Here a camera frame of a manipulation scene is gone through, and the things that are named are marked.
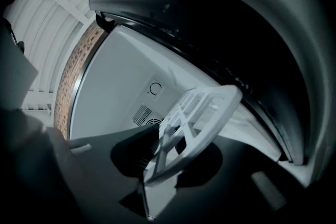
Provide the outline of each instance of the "metal edge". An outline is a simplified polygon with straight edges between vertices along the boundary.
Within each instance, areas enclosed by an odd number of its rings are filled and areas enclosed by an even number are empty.
[[[82,68],[81,68],[81,70],[78,74],[75,86],[72,89],[70,107],[69,107],[69,111],[68,111],[68,120],[67,120],[67,139],[70,139],[70,126],[71,126],[72,111],[73,111],[73,107],[75,105],[77,92],[78,92],[78,90],[79,90],[79,88],[82,84],[83,76],[86,73],[86,70],[87,70],[89,64],[91,63],[91,60],[93,59],[93,57],[96,54],[97,50],[99,49],[100,45],[102,45],[102,43],[104,42],[104,40],[106,39],[106,37],[108,35],[109,35],[109,33],[104,31],[103,34],[97,40],[96,44],[94,44],[93,48],[89,52],[89,55],[87,56],[83,66],[82,66]]]

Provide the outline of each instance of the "brick wall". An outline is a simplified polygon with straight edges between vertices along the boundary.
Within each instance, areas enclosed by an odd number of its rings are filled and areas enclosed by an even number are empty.
[[[103,33],[104,30],[93,22],[74,48],[63,71],[56,95],[54,127],[61,130],[65,139],[73,88],[88,54]]]

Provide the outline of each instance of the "fan vent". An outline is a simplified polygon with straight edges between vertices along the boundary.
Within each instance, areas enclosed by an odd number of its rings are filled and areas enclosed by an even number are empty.
[[[133,117],[133,122],[137,126],[141,126],[151,113],[152,111],[147,106],[141,105]]]
[[[146,122],[146,125],[148,124],[160,124],[161,120],[158,119],[150,119],[149,121]]]

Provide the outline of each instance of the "white plastic lattice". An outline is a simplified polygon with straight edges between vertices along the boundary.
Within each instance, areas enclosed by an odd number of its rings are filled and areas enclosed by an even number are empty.
[[[180,172],[219,134],[241,99],[241,91],[233,85],[186,91],[160,124],[160,146],[144,173],[144,183],[153,186]],[[185,148],[178,154],[175,146],[182,140]]]

